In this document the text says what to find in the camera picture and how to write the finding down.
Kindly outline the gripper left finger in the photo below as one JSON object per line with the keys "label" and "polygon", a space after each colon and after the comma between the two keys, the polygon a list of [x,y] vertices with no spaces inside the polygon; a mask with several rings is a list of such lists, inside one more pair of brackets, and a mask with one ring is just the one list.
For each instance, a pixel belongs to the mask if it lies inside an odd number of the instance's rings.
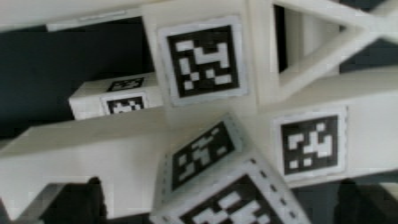
{"label": "gripper left finger", "polygon": [[50,184],[12,224],[106,224],[99,178],[85,183]]}

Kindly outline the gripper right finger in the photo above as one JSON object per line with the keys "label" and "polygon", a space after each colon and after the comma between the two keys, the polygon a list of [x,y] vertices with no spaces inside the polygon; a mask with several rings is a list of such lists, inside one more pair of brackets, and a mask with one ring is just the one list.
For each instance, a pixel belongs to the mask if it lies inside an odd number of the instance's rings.
{"label": "gripper right finger", "polygon": [[334,224],[398,224],[398,183],[341,181]]}

